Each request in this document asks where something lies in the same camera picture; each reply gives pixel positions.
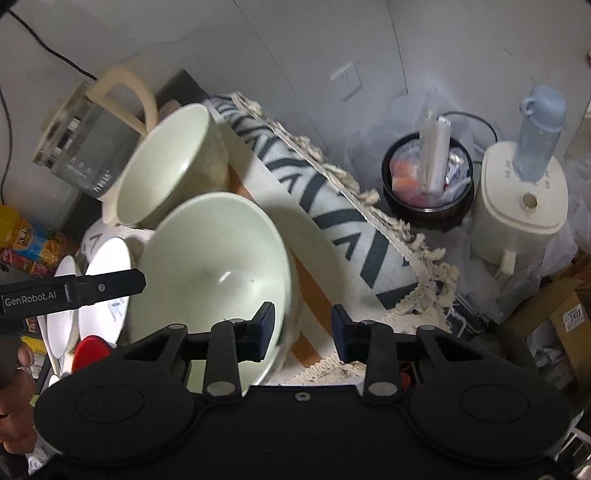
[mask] cardboard box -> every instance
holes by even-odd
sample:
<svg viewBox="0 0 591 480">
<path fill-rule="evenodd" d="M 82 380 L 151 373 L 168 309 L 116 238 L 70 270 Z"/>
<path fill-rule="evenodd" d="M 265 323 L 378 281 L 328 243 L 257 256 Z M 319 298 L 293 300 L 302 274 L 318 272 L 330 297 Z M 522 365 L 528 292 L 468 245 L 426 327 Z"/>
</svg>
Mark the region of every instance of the cardboard box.
<svg viewBox="0 0 591 480">
<path fill-rule="evenodd" d="M 591 291 L 581 286 L 575 278 L 550 283 L 497 329 L 507 358 L 537 372 L 526 338 L 550 319 L 576 378 L 565 391 L 575 415 L 591 403 Z"/>
</svg>

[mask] finger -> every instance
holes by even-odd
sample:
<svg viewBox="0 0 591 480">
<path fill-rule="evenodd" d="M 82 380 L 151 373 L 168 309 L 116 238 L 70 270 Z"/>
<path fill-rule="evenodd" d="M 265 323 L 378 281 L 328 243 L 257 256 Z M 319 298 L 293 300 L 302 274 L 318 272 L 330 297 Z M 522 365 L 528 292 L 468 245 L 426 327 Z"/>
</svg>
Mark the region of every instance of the finger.
<svg viewBox="0 0 591 480">
<path fill-rule="evenodd" d="M 27 372 L 17 370 L 12 383 L 0 390 L 0 415 L 22 410 L 35 394 L 35 381 Z"/>
<path fill-rule="evenodd" d="M 19 442 L 28 437 L 32 431 L 33 406 L 31 404 L 0 420 L 0 440 L 3 442 Z"/>
<path fill-rule="evenodd" d="M 33 430 L 27 437 L 17 442 L 5 442 L 4 449 L 8 453 L 25 454 L 32 453 L 37 443 L 37 432 Z"/>
<path fill-rule="evenodd" d="M 30 367 L 35 361 L 33 350 L 26 343 L 18 349 L 18 361 L 24 367 Z"/>
</svg>

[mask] label sticker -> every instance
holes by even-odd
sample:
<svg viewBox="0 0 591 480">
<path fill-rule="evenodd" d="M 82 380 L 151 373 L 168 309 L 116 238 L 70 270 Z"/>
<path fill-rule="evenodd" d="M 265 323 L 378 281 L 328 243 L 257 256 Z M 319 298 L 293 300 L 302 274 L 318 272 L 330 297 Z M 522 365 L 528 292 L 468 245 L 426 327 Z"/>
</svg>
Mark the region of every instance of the label sticker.
<svg viewBox="0 0 591 480">
<path fill-rule="evenodd" d="M 581 304 L 579 303 L 575 308 L 563 313 L 562 321 L 564 322 L 564 328 L 566 328 L 567 332 L 570 332 L 579 325 L 582 325 L 585 321 L 585 315 L 583 313 Z"/>
<path fill-rule="evenodd" d="M 43 308 L 49 309 L 66 300 L 65 294 L 56 286 L 34 288 L 24 295 L 22 292 L 5 293 L 1 297 L 4 313 L 25 313 L 25 316 L 31 316 L 30 312 L 42 312 Z"/>
</svg>

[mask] wall outlet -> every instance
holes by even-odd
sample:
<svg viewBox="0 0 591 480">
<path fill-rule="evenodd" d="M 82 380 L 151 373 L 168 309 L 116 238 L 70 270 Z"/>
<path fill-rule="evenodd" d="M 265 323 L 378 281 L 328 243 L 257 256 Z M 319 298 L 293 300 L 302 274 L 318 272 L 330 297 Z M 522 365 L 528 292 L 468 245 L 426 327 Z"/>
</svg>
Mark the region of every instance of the wall outlet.
<svg viewBox="0 0 591 480">
<path fill-rule="evenodd" d="M 330 76 L 335 86 L 337 95 L 343 100 L 348 100 L 353 94 L 361 90 L 361 80 L 355 65 L 348 63 Z"/>
</svg>

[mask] red lid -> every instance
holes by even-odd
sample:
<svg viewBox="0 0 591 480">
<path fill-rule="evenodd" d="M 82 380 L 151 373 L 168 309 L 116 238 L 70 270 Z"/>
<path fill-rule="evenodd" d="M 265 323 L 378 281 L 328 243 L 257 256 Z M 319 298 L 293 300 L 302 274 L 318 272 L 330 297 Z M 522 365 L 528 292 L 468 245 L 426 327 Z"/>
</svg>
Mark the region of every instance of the red lid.
<svg viewBox="0 0 591 480">
<path fill-rule="evenodd" d="M 74 362 L 72 363 L 72 373 L 109 356 L 111 350 L 109 344 L 101 337 L 89 335 L 76 347 Z"/>
</svg>

